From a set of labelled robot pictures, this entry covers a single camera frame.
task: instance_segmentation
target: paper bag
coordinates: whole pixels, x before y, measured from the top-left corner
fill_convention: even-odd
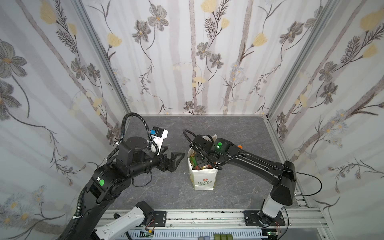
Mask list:
[[[203,136],[205,140],[210,141],[209,137]],[[217,136],[214,135],[213,140],[215,141],[217,139]],[[203,170],[193,170],[192,164],[189,162],[189,157],[194,153],[195,151],[192,149],[188,150],[188,170],[189,170],[189,177],[191,178],[192,185],[195,190],[213,190],[216,186],[216,174],[218,172],[217,169],[203,169]]]

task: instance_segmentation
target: floral wallpaper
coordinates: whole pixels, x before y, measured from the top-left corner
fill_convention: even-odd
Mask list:
[[[341,1],[272,121],[333,235],[382,239],[384,5]],[[316,179],[298,175],[305,194]]]
[[[130,108],[266,114],[324,0],[83,0]]]
[[[2,1],[0,22],[2,239],[56,239],[124,110],[70,2]]]

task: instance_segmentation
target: wire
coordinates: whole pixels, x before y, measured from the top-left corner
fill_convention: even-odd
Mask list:
[[[254,158],[258,159],[259,161],[261,161],[261,162],[263,162],[263,163],[265,163],[266,165],[269,165],[269,166],[275,168],[275,167],[272,166],[271,164],[269,164],[269,163],[267,163],[267,162],[264,162],[263,160],[261,160],[261,159],[259,159],[259,158],[257,158],[257,157],[254,157]],[[318,193],[323,189],[323,183],[321,182],[320,179],[318,179],[318,178],[315,177],[314,175],[307,174],[307,173],[303,173],[303,172],[289,171],[289,170],[285,170],[285,169],[280,169],[280,170],[281,170],[281,171],[284,171],[284,172],[292,172],[292,173],[297,173],[297,174],[303,174],[303,175],[311,176],[311,177],[316,178],[316,179],[320,182],[320,189],[319,189],[317,192],[315,192],[315,193],[313,193],[313,194],[309,194],[309,195],[296,195],[296,197],[309,197],[309,196],[313,196],[313,195],[315,195],[315,194],[318,194]]]
[[[277,231],[277,228],[280,228],[280,233],[281,233],[281,227],[280,227],[279,223],[276,221],[276,231]]]
[[[193,145],[195,146],[195,148],[198,150],[198,152],[200,153],[200,155],[202,156],[202,159],[205,158],[205,156],[203,155],[203,153],[201,152],[201,150],[191,141],[191,139],[187,136],[187,133],[193,135],[194,137],[196,137],[196,134],[194,134],[193,132],[187,130],[187,129],[183,129],[183,133],[184,133],[184,136],[187,138],[187,140]],[[224,162],[220,163],[220,164],[215,164],[213,162],[211,162],[210,160],[208,160],[207,162],[214,168],[218,168],[218,167],[221,167],[225,164],[227,164],[229,161],[231,161],[232,159],[234,158],[237,158],[237,157],[243,157],[243,156],[246,156],[246,155],[249,155],[249,154],[245,154],[245,153],[240,153],[240,154],[236,154],[236,155],[233,155],[232,157],[230,157],[229,159],[225,160]],[[256,158],[257,160],[259,160],[260,162],[270,166],[270,167],[273,167],[273,168],[276,168],[275,166],[272,166],[271,164],[255,157],[255,156],[252,156],[254,158]],[[295,171],[289,171],[289,170],[285,170],[285,169],[280,169],[281,171],[284,171],[284,172],[292,172],[292,173],[296,173],[296,174],[303,174],[303,175],[307,175],[307,176],[310,176],[310,177],[314,177],[316,178],[319,182],[320,182],[320,189],[313,193],[313,194],[309,194],[309,195],[297,195],[296,197],[309,197],[309,196],[313,196],[315,194],[318,194],[322,189],[323,189],[323,183],[321,182],[320,179],[318,179],[317,177],[315,177],[314,175],[311,175],[311,174],[307,174],[307,173],[303,173],[303,172],[295,172]]]
[[[277,239],[277,240],[279,240],[279,239],[281,239],[283,236],[284,236],[284,234],[288,231],[288,227],[289,227],[289,216],[288,216],[288,212],[287,212],[287,209],[285,208],[285,206],[283,206],[283,208],[284,208],[284,210],[285,210],[285,213],[287,214],[287,228],[285,229],[285,232]]]
[[[147,182],[146,185],[148,185],[148,184],[152,181],[152,171],[149,170],[149,173],[151,174],[151,179],[149,180],[149,182]],[[135,178],[132,178],[132,185],[133,185],[134,187],[145,187],[145,186],[146,186],[146,185],[143,185],[143,186],[136,186],[136,185],[135,185]]]

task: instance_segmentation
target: flower stem print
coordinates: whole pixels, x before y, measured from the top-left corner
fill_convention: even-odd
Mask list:
[[[250,22],[251,22],[251,15],[252,15],[252,5],[253,5],[253,1],[252,0],[248,0],[247,8],[245,10],[242,39],[241,39],[240,46],[239,46],[239,55],[237,57],[236,62],[234,62],[232,64],[231,74],[230,74],[230,77],[232,77],[235,74],[239,73],[240,74],[239,77],[243,81],[247,80],[248,78],[246,78],[244,76],[244,74],[243,74],[244,71],[243,71],[243,68],[240,68],[240,64],[241,64],[241,61],[245,57],[245,52],[246,52],[245,51],[245,45],[246,45],[246,42],[248,40],[249,25],[250,25]],[[231,94],[231,92],[233,90],[233,86],[236,84],[235,81],[238,80],[238,79],[239,78],[232,78],[228,82],[229,86],[227,86],[227,90],[225,92],[225,97],[224,97],[224,110],[223,110],[223,114],[224,115],[227,114],[227,112],[228,112],[229,96],[230,96],[230,94]]]
[[[3,80],[0,80],[0,121],[5,121],[5,120],[9,120],[9,119],[13,118],[17,122],[22,123],[24,125],[27,125],[30,127],[39,127],[39,128],[43,128],[43,129],[47,130],[49,132],[50,144],[53,144],[53,152],[52,152],[52,158],[51,158],[52,166],[55,165],[56,170],[61,171],[61,173],[68,180],[68,183],[70,185],[72,185],[73,181],[71,179],[70,174],[76,174],[77,172],[83,170],[85,168],[85,165],[81,170],[77,170],[77,171],[73,171],[73,167],[68,168],[67,165],[63,166],[60,162],[68,160],[68,156],[65,155],[65,156],[61,157],[61,155],[59,154],[58,147],[57,147],[57,144],[59,144],[59,142],[57,141],[57,139],[55,137],[56,133],[53,132],[52,130],[48,129],[45,126],[26,123],[26,122],[21,121],[18,118],[16,118],[10,112],[10,109],[11,108],[18,108],[21,106],[21,104],[16,98],[11,96],[12,93],[13,93],[13,86],[9,83],[6,83]]]
[[[354,163],[354,162],[347,162],[346,165],[341,165],[339,167],[328,167],[329,171],[336,171],[336,172],[338,172],[338,174],[335,176],[335,178],[336,178],[335,191],[337,193],[340,193],[339,186],[337,185],[338,180],[340,179],[340,177],[341,178],[345,178],[346,174],[349,174],[351,169],[353,169],[354,167],[357,168],[357,170],[356,170],[356,172],[354,174],[356,179],[361,179],[360,168],[367,169],[363,173],[365,173],[365,172],[379,173],[379,174],[382,174],[382,176],[380,178],[384,177],[384,172],[381,172],[379,170],[374,169],[370,165],[364,163],[361,159],[360,159],[360,162],[359,162],[355,158],[355,161],[356,161],[356,163]]]
[[[149,12],[153,16],[148,17],[148,22],[136,20],[134,29],[137,31],[137,33],[132,34],[132,37],[135,39],[136,43],[140,44],[140,47],[141,47],[143,53],[146,55],[146,57],[151,62],[151,64],[147,68],[148,70],[144,74],[139,76],[140,84],[141,84],[140,94],[143,95],[144,91],[145,91],[147,94],[151,95],[152,97],[159,98],[161,103],[162,103],[162,105],[160,106],[160,111],[159,111],[159,113],[161,113],[161,111],[163,111],[163,110],[166,111],[166,109],[171,109],[171,108],[165,107],[164,101],[160,97],[153,95],[149,90],[147,83],[148,84],[151,83],[151,81],[149,80],[149,74],[152,73],[152,69],[154,68],[154,65],[153,65],[152,59],[145,52],[145,50],[142,46],[141,40],[144,40],[145,42],[149,42],[148,34],[151,33],[151,28],[149,26],[154,27],[154,32],[156,31],[156,27],[158,28],[159,31],[164,31],[164,26],[168,26],[169,23],[165,19],[165,17],[167,16],[167,11],[161,5],[158,5],[156,7],[150,1],[149,1],[149,3],[151,5],[151,7],[149,8]],[[153,45],[154,41],[155,41],[155,36],[154,36],[152,44],[147,49],[149,49]]]
[[[6,239],[19,239],[21,237],[27,239],[38,224],[40,226],[45,225],[45,227],[50,225],[48,229],[57,226],[49,224],[46,221],[61,218],[65,214],[56,217],[46,217],[44,215],[43,204],[45,190],[46,186],[41,185],[37,190],[33,191],[29,197],[24,194],[12,194],[4,203],[0,204],[1,227],[26,229],[22,233]],[[55,234],[55,231],[44,233]]]
[[[55,10],[57,14],[56,23],[58,23],[58,25],[60,25],[64,30],[63,31],[61,29],[58,29],[56,31],[56,34],[59,37],[59,40],[62,43],[64,43],[65,46],[70,48],[71,53],[75,53],[78,55],[79,61],[80,61],[80,56],[77,48],[77,40],[76,40],[76,34],[77,34],[76,26],[74,24],[69,24],[70,29],[68,28],[67,17],[64,14],[63,7],[61,6],[61,0],[54,0],[54,1],[55,1]]]
[[[108,13],[109,13],[109,6],[110,6],[110,4],[111,4],[111,0],[109,0],[109,2],[108,2],[108,4],[107,4],[107,7],[106,7],[106,10],[104,10],[104,7],[103,7],[102,4],[100,4],[100,6],[101,6],[101,10],[98,9],[98,8],[96,8],[96,7],[94,7],[94,6],[90,6],[90,5],[88,5],[88,7],[91,7],[91,8],[93,8],[93,9],[96,9],[96,10],[98,10],[99,12],[101,12],[101,14],[104,16],[105,24],[107,25],[109,31],[112,33],[111,28],[108,26],[108,22],[107,22],[107,17],[108,17]]]
[[[267,12],[267,10],[266,10],[265,8],[263,8],[263,7],[261,7],[261,6],[258,6],[259,8],[263,9],[263,10],[265,11],[265,13],[266,13],[266,17],[265,17],[265,19],[264,19],[264,23],[263,23],[263,30],[262,30],[262,33],[264,33],[264,25],[265,25],[266,20],[267,20],[270,16],[272,16],[272,14],[276,11],[276,9],[277,9],[278,7],[280,7],[280,5],[281,5],[283,2],[285,2],[285,0],[282,1],[281,3],[279,3],[279,4],[273,9],[273,11],[272,11],[272,5],[273,5],[273,2],[272,2],[268,12]]]
[[[22,57],[15,56],[14,47],[11,44],[0,39],[0,77],[9,78],[11,76],[15,83],[23,91],[28,105],[27,118],[29,118],[30,104],[28,96],[24,88],[20,85],[15,76],[12,74],[13,72],[19,77],[25,77],[27,75],[27,72],[22,67],[20,67],[24,65],[26,65],[26,60]]]
[[[367,91],[360,99],[359,101],[353,105],[348,110],[338,110],[336,112],[336,115],[332,117],[322,128],[317,129],[317,133],[312,135],[310,138],[305,141],[305,143],[300,147],[298,150],[300,154],[304,153],[305,150],[311,146],[314,142],[316,142],[320,137],[322,137],[324,134],[328,134],[330,136],[335,135],[336,132],[340,131],[343,132],[344,129],[346,129],[346,123],[345,121],[351,117],[353,117],[356,114],[368,114],[372,116],[377,116],[377,113],[373,113],[372,108],[384,108],[384,103],[378,103],[378,104],[371,104],[368,105],[376,95],[378,95],[382,90],[384,90],[384,76],[378,81],[376,85],[374,85],[369,91]],[[337,140],[335,142],[333,140],[330,141],[330,144],[338,146]],[[290,161],[294,162],[298,158],[298,155],[294,155]]]
[[[203,11],[212,13],[214,17],[214,20],[212,20],[210,17],[204,20],[204,28],[208,34],[207,38],[211,40],[211,43],[209,44],[208,48],[212,45],[215,38],[217,37],[217,35],[219,35],[219,33],[223,30],[223,28],[226,28],[229,25],[229,21],[226,18],[223,18],[222,20],[223,15],[227,13],[229,1],[230,0],[222,0],[217,10],[216,10],[216,1],[213,2],[212,0],[206,0],[201,5],[201,8]],[[219,30],[218,24],[220,20],[222,20],[222,22],[221,22],[221,28]]]
[[[320,202],[320,201],[315,200],[317,203],[325,204],[325,205],[326,205],[326,206],[323,208],[323,210],[328,209],[328,215],[329,215],[329,218],[331,219],[332,223],[333,223],[333,220],[332,220],[331,213],[330,213],[329,210],[330,210],[331,207],[335,206],[336,203],[337,203],[339,200],[340,200],[340,196],[339,196],[339,198],[336,200],[336,202],[335,202],[334,204],[328,204],[328,203],[326,203],[326,202]]]
[[[366,2],[367,2],[366,0],[362,0],[361,3],[357,6],[357,8],[352,12],[352,14],[350,15],[345,26],[343,27],[343,29],[340,31],[339,35],[335,39],[335,42],[332,44],[332,46],[330,47],[327,54],[325,55],[323,60],[320,62],[319,66],[315,69],[314,73],[312,74],[311,78],[309,79],[308,85],[306,85],[304,87],[304,89],[301,91],[301,93],[297,97],[297,100],[295,101],[295,103],[293,103],[292,107],[289,109],[284,123],[286,123],[288,121],[291,112],[293,112],[293,109],[296,108],[296,106],[297,106],[297,101],[300,101],[301,96],[306,93],[308,86],[313,85],[313,81],[315,80],[315,78],[317,77],[317,75],[320,71],[321,71],[321,76],[320,76],[321,78],[319,78],[320,81],[326,80],[326,79],[330,79],[330,80],[332,79],[332,72],[338,70],[338,68],[337,68],[337,66],[333,67],[334,66],[333,61],[328,61],[328,58],[332,55],[333,51],[335,50],[335,48],[340,43],[340,40],[343,39],[343,35],[347,32],[347,29],[351,25],[352,21],[357,16],[357,14],[360,12],[360,10],[362,9],[363,5]],[[365,32],[366,31],[368,31],[368,32],[372,31],[380,22],[380,19],[378,19],[378,16],[380,16],[380,14],[377,15],[375,13],[370,13],[370,14],[366,15],[365,17],[363,17],[361,19],[360,27]],[[375,31],[368,33],[368,36],[373,36],[373,38],[371,37],[370,43],[373,40],[380,39],[382,37],[382,33],[380,33],[381,29],[382,29],[382,26],[380,25],[379,27],[376,28]],[[358,40],[357,38],[352,38],[352,41],[349,41],[349,43],[347,44],[346,53],[341,58],[341,61],[343,62],[341,65],[345,66],[345,63],[350,63],[352,60],[358,59],[358,58],[355,58],[354,56],[356,56],[356,50],[355,49],[361,50],[361,47],[360,48],[357,47],[357,44],[359,41],[360,40]],[[376,46],[372,46],[372,48],[367,48],[365,53],[366,53],[366,57],[370,57],[370,56],[375,55],[377,53]],[[321,85],[317,91],[317,94],[318,94],[318,92],[321,89],[323,84],[324,84],[324,82],[321,83]]]
[[[263,9],[266,13],[267,13],[267,18],[268,16],[271,15],[271,13],[267,12],[265,9]],[[293,44],[292,46],[290,46],[289,48],[285,49],[284,51],[287,51],[288,49],[294,47],[296,44],[298,44],[302,39],[303,37],[306,35],[306,33],[313,28],[313,26],[315,25],[321,11],[323,10],[323,6],[321,5],[321,0],[320,0],[320,7],[318,9],[315,10],[314,12],[314,18],[309,18],[305,24],[303,23],[300,23],[300,22],[294,22],[289,28],[288,28],[288,33],[286,34],[282,34],[280,36],[280,43],[281,43],[281,48],[280,48],[280,64],[278,64],[277,66],[273,67],[271,71],[267,72],[267,73],[264,73],[262,75],[260,75],[258,77],[258,80],[255,84],[255,86],[253,87],[253,89],[249,92],[249,94],[252,94],[253,92],[255,92],[259,97],[263,97],[263,95],[260,95],[260,90],[261,90],[261,84],[262,84],[262,81],[263,83],[267,83],[267,79],[269,76],[273,75],[280,67],[281,67],[281,64],[283,62],[283,46],[284,46],[284,43],[286,41],[288,41],[289,43],[293,43],[293,41],[295,40],[295,36],[298,36],[300,34],[302,34],[303,32],[303,27],[305,27],[307,30],[304,32],[304,34],[301,36],[301,38],[295,43]]]

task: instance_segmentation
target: black cable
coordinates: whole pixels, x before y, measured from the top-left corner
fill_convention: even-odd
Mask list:
[[[148,184],[152,181],[152,171],[149,170],[149,173],[151,174],[151,179],[149,180],[149,182],[147,182],[146,185],[148,185]],[[136,186],[134,183],[135,183],[135,178],[132,178],[132,185],[133,185],[134,187],[145,187],[145,186],[146,186],[146,185],[143,185],[143,186]]]
[[[142,116],[140,116],[139,114],[137,114],[137,113],[127,113],[127,114],[123,117],[123,119],[122,119],[122,121],[121,121],[121,133],[120,133],[119,144],[122,143],[122,142],[124,141],[125,124],[126,124],[126,122],[127,122],[127,119],[128,119],[130,116],[138,117],[138,118],[143,122],[144,127],[145,127],[145,129],[146,129],[146,131],[147,131],[148,139],[149,139],[149,141],[151,141],[151,143],[155,146],[155,149],[156,149],[155,154],[157,154],[157,153],[159,152],[159,147],[158,147],[157,144],[153,141],[153,138],[152,138],[151,132],[150,132],[150,130],[149,130],[148,124],[147,124],[147,122],[144,120],[144,118],[143,118]],[[113,161],[113,160],[110,160],[110,159],[111,159],[111,157],[112,157],[113,155],[115,155],[115,153],[117,153],[118,150],[119,150],[119,145],[118,145],[116,148],[114,148],[114,149],[112,150],[112,152],[108,155],[108,157],[107,157],[107,161],[106,161],[107,164],[110,164],[110,163]]]
[[[285,208],[285,206],[283,206],[284,210],[285,210],[285,213],[287,214],[287,228],[285,229],[285,232],[277,239],[279,240],[280,238],[282,238],[284,236],[284,234],[288,231],[288,227],[289,227],[289,216],[288,216],[288,212],[287,212],[287,209]]]
[[[72,225],[71,225],[70,229],[68,230],[67,235],[64,237],[63,240],[71,239],[72,234],[76,230],[76,226],[77,226],[77,224],[79,222],[79,219],[80,219],[80,217],[82,217],[81,216],[81,211],[83,209],[84,194],[85,194],[86,190],[87,190],[87,187],[84,187],[81,190],[81,192],[79,194],[79,197],[77,198],[76,212],[74,214],[74,217],[76,217],[76,218],[73,219]]]
[[[254,157],[254,158],[258,159],[259,161],[261,161],[261,162],[263,162],[263,163],[265,163],[266,165],[269,165],[269,166],[275,168],[275,167],[272,166],[271,164],[269,164],[269,163],[267,163],[267,162],[264,162],[263,160],[261,160],[261,159],[259,159],[259,158],[257,158],[257,157]],[[296,195],[296,197],[309,197],[309,196],[313,196],[313,195],[315,195],[315,194],[318,194],[318,193],[323,189],[323,183],[321,182],[320,179],[318,179],[318,178],[315,177],[314,175],[307,174],[307,173],[303,173],[303,172],[294,172],[294,171],[289,171],[289,170],[284,170],[284,169],[281,169],[281,171],[284,171],[284,172],[292,172],[292,173],[296,173],[296,174],[307,175],[307,176],[316,178],[316,179],[320,182],[320,189],[319,189],[317,192],[315,192],[315,193],[313,193],[313,194],[309,194],[309,195]]]

